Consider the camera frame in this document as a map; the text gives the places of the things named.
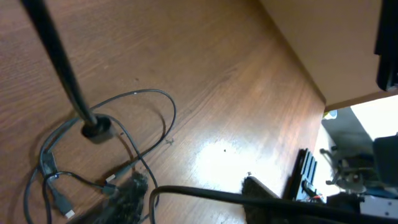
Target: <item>wooden table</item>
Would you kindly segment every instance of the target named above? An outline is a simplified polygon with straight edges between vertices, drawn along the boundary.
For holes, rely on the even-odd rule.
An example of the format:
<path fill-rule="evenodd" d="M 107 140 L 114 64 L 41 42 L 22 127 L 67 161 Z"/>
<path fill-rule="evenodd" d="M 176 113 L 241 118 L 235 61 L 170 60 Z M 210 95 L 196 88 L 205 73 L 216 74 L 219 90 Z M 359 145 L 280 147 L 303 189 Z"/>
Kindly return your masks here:
<path fill-rule="evenodd" d="M 49 8 L 90 105 L 141 88 L 174 97 L 177 122 L 167 138 L 174 143 L 146 158 L 160 185 L 239 192 L 251 173 L 280 195 L 298 149 L 314 146 L 324 100 L 256 0 L 53 0 Z M 0 222 L 24 223 L 23 189 L 39 147 L 72 107 L 19 3 L 1 1 L 0 9 Z M 171 104 L 155 93 L 98 112 L 120 119 L 142 151 L 172 118 Z M 59 169 L 94 181 L 129 160 L 118 138 L 95 146 L 80 128 L 55 149 Z M 29 200 L 36 223 L 45 221 L 41 181 Z M 68 177 L 57 187 L 76 213 L 102 199 Z M 164 195 L 157 219 L 242 223 L 244 215 L 237 205 Z"/>

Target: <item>beige wall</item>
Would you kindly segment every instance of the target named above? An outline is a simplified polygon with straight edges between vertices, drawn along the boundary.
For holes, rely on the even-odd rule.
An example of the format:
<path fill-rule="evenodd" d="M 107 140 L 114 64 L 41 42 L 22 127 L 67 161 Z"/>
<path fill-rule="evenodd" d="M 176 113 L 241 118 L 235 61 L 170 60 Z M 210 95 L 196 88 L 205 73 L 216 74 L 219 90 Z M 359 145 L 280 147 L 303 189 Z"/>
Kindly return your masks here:
<path fill-rule="evenodd" d="M 261 0 L 326 98 L 326 105 L 380 91 L 380 0 Z"/>

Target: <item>black cable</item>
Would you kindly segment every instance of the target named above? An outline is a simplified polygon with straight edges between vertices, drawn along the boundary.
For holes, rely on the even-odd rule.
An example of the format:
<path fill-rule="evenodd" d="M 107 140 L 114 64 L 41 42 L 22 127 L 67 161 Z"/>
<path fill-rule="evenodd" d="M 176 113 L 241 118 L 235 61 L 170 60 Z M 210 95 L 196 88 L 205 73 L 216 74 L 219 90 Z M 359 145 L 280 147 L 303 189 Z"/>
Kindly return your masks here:
<path fill-rule="evenodd" d="M 134 150 L 136 151 L 136 153 L 137 153 L 138 159 L 142 161 L 143 165 L 144 165 L 144 166 L 146 167 L 146 169 L 148 170 L 148 172 L 149 172 L 149 174 L 150 174 L 150 176 L 151 176 L 151 179 L 154 181 L 155 186 L 157 187 L 156 179 L 155 179 L 155 177 L 154 177 L 152 171 L 150 170 L 149 166 L 148 166 L 148 165 L 146 164 L 146 162 L 143 160 L 143 157 L 146 156 L 146 155 L 148 155 L 148 153 L 150 153 L 151 151 L 153 151 L 153 150 L 165 139 L 165 137 L 170 133 L 171 129 L 173 128 L 174 123 L 175 123 L 175 120 L 176 120 L 176 117 L 177 117 L 177 107 L 176 107 L 176 105 L 175 105 L 175 102 L 174 102 L 173 98 L 172 98 L 169 94 L 167 94 L 166 92 L 164 92 L 164 91 L 162 91 L 162 90 L 156 90 L 156 89 L 136 90 L 136 91 L 130 91 L 130 92 L 127 92 L 127 93 L 123 93 L 123 94 L 114 96 L 114 97 L 112 97 L 112 98 L 110 98 L 110 99 L 107 99 L 107 100 L 101 102 L 101 103 L 98 103 L 97 105 L 93 106 L 93 107 L 91 108 L 91 110 L 95 110 L 95 109 L 97 109 L 97 108 L 99 108 L 99 107 L 101 107 L 101 106 L 103 106 L 103 105 L 105 105 L 105 104 L 107 104 L 107 103 L 109 103 L 109 102 L 111 102 L 111 101 L 113 101 L 113 100 L 117 100 L 118 98 L 122 98 L 122 97 L 129 96 L 129 95 L 136 95 L 136 94 L 138 94 L 138 93 L 147 93 L 147 92 L 160 93 L 160 94 L 166 96 L 166 97 L 171 101 L 171 103 L 172 103 L 172 105 L 173 105 L 174 115 L 173 115 L 173 119 L 172 119 L 172 122 L 171 122 L 171 124 L 170 124 L 168 130 L 162 135 L 162 137 L 161 137 L 153 146 L 151 146 L 150 148 L 148 148 L 148 150 L 146 150 L 144 153 L 141 154 L 141 153 L 138 151 L 137 146 L 136 146 L 135 142 L 132 140 L 131 135 L 128 133 L 128 131 L 126 130 L 126 128 L 125 128 L 123 125 L 121 125 L 121 123 L 120 123 L 119 121 L 117 121 L 116 119 L 114 119 L 113 117 L 110 117 L 110 116 L 108 116 L 108 115 L 104 115 L 104 116 L 108 116 L 109 118 L 112 118 L 116 123 L 118 123 L 118 124 L 120 125 L 120 127 L 121 127 L 121 128 L 123 129 L 123 131 L 126 133 L 127 137 L 129 138 L 129 140 L 130 140 L 130 142 L 131 142 L 131 144 L 132 144 L 133 149 L 134 149 Z M 64 134 L 65 134 L 65 133 L 66 133 L 78 120 L 79 120 L 79 118 L 72 118 L 72 119 L 70 119 L 70 120 L 64 122 L 63 124 L 61 124 L 56 130 L 54 130 L 54 131 L 48 136 L 48 138 L 44 141 L 42 147 L 40 148 L 39 164 L 37 165 L 37 167 L 35 167 L 34 171 L 32 172 L 32 175 L 31 175 L 30 180 L 28 181 L 28 183 L 27 183 L 27 185 L 26 185 L 26 187 L 25 187 L 25 192 L 24 192 L 24 215 L 25 215 L 26 222 L 27 222 L 28 224 L 33 224 L 32 219 L 31 219 L 30 214 L 29 214 L 29 205 L 28 205 L 28 199 L 29 199 L 29 194 L 30 194 L 30 192 L 29 192 L 29 190 L 30 190 L 30 185 L 31 185 L 32 181 L 34 180 L 35 176 L 37 175 L 37 171 L 38 171 L 38 170 L 41 170 L 41 171 L 43 170 L 43 160 L 42 160 L 43 154 L 44 154 L 44 153 L 47 153 L 47 152 L 51 152 L 51 150 L 55 147 L 55 145 L 59 142 L 59 140 L 61 140 L 61 138 L 63 137 L 63 135 L 64 135 Z M 137 162 L 137 159 L 131 161 L 131 165 L 133 166 L 136 162 Z"/>
<path fill-rule="evenodd" d="M 28 13 L 37 34 L 50 57 L 63 89 L 72 103 L 73 108 L 85 124 L 95 126 L 97 124 L 97 119 L 88 109 L 88 106 L 82 97 L 79 84 L 76 81 L 67 53 L 63 49 L 58 32 L 55 29 L 50 13 L 45 7 L 43 0 L 21 0 L 21 3 Z"/>
<path fill-rule="evenodd" d="M 379 218 L 370 215 L 361 215 L 345 210 L 338 210 L 324 205 L 314 205 L 302 202 L 293 202 L 290 200 L 282 200 L 276 198 L 248 198 L 241 194 L 233 194 L 228 192 L 220 192 L 217 190 L 199 189 L 195 187 L 182 186 L 160 186 L 152 191 L 149 197 L 149 218 L 152 224 L 155 224 L 155 198 L 162 193 L 172 193 L 189 195 L 194 197 L 207 198 L 211 200 L 219 200 L 222 202 L 236 203 L 241 205 L 250 205 L 253 207 L 280 210 L 286 217 L 309 215 L 312 217 L 326 218 L 343 223 L 394 223 L 393 219 Z"/>
<path fill-rule="evenodd" d="M 89 185 L 91 187 L 97 187 L 99 189 L 102 189 L 104 187 L 104 186 L 102 186 L 100 184 L 96 184 L 96 183 L 90 182 L 90 181 L 88 181 L 88 180 L 86 180 L 86 179 L 84 179 L 84 178 L 80 177 L 79 175 L 74 174 L 72 172 L 59 171 L 59 172 L 56 172 L 56 173 L 53 173 L 53 174 L 46 175 L 44 177 L 44 180 L 43 180 L 42 193 L 43 193 L 43 198 L 44 198 L 44 203 L 45 203 L 45 210 L 47 212 L 47 224 L 51 224 L 52 223 L 50 200 L 49 200 L 49 196 L 47 194 L 47 184 L 48 184 L 47 182 L 49 181 L 49 179 L 51 177 L 55 177 L 55 176 L 58 176 L 58 175 L 69 175 L 69 176 L 71 176 L 71 177 L 79 180 L 80 182 L 83 182 L 84 184 L 87 184 L 87 185 Z"/>

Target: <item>black rubber cap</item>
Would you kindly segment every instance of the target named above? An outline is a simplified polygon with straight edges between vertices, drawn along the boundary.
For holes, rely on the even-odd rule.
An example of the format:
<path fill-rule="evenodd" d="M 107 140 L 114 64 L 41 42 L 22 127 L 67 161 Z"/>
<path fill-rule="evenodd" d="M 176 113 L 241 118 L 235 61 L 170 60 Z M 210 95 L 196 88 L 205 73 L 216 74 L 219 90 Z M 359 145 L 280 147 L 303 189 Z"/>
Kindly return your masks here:
<path fill-rule="evenodd" d="M 94 144 L 101 144 L 113 138 L 115 133 L 111 120 L 102 116 L 97 116 L 96 126 L 85 124 L 81 129 L 81 134 Z"/>

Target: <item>black metal pole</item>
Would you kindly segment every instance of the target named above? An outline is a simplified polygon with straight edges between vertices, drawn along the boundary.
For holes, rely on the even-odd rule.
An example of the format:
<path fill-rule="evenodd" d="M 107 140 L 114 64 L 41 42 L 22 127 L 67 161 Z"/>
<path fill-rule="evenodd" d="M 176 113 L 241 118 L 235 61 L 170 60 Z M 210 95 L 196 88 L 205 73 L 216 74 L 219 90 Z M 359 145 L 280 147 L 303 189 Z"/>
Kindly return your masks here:
<path fill-rule="evenodd" d="M 21 2 L 57 71 L 63 89 L 67 93 L 75 111 L 86 125 L 95 126 L 97 119 L 83 99 L 72 66 L 43 0 L 21 0 Z"/>

